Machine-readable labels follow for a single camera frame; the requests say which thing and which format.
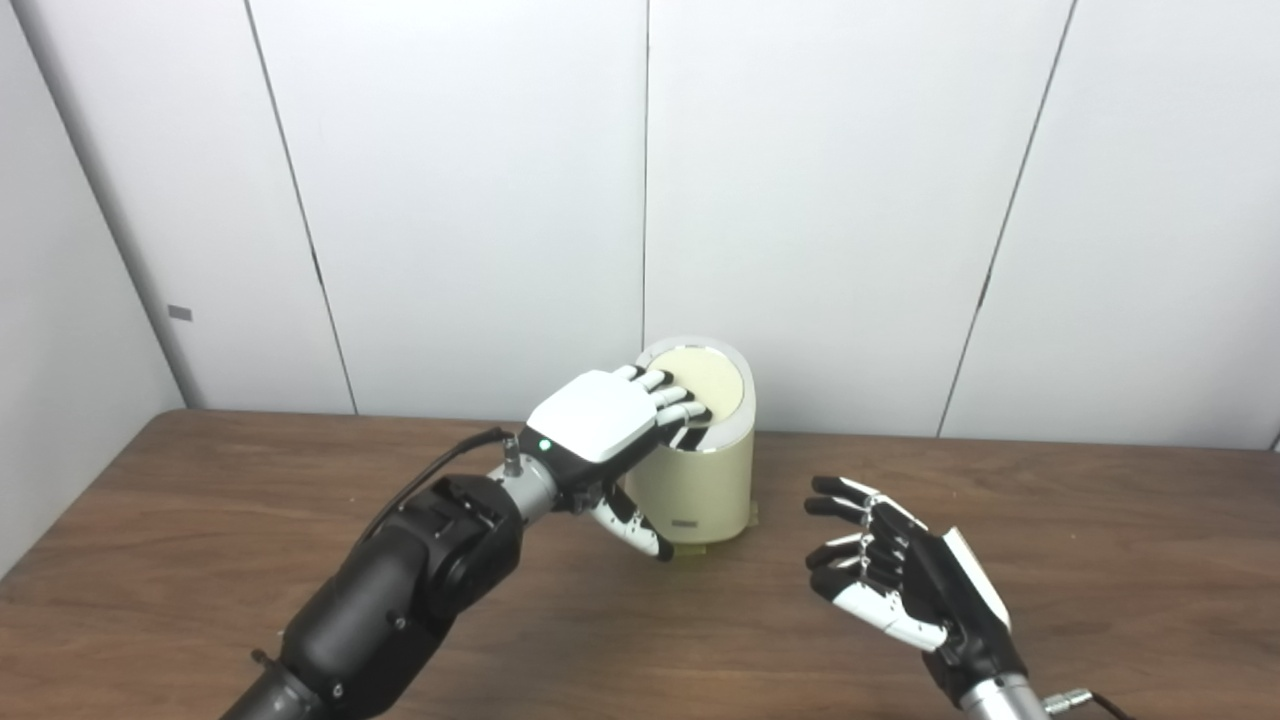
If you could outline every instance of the cylindrical container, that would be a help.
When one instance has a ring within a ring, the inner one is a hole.
[[[640,462],[627,495],[672,542],[737,536],[751,519],[755,446],[755,383],[746,359],[716,340],[673,337],[649,346],[636,364],[672,373],[676,384],[710,409],[712,419],[682,428]]]

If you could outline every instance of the robotic hand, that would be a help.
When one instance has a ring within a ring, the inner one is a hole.
[[[618,480],[707,407],[664,372],[579,375],[539,405],[518,438],[499,428],[460,443],[404,487],[338,573],[289,621],[278,660],[223,720],[365,720],[394,705],[458,614],[511,574],[524,530],[549,511],[589,512],[646,555],[673,547]],[[445,475],[453,457],[502,442],[489,475]]]
[[[622,475],[680,428],[710,416],[691,392],[671,382],[671,373],[635,365],[579,375],[529,416],[520,433],[520,466],[508,457],[490,477],[500,474],[509,488],[526,470],[543,480],[526,503],[526,523],[548,509],[588,511],[645,555],[671,560],[672,544],[618,487]]]
[[[923,651],[934,683],[972,720],[1048,717],[1027,683],[1009,611],[960,530],[934,536],[888,496],[846,478],[814,478],[813,489],[820,497],[805,501],[806,512],[867,528],[809,553],[814,592]]]

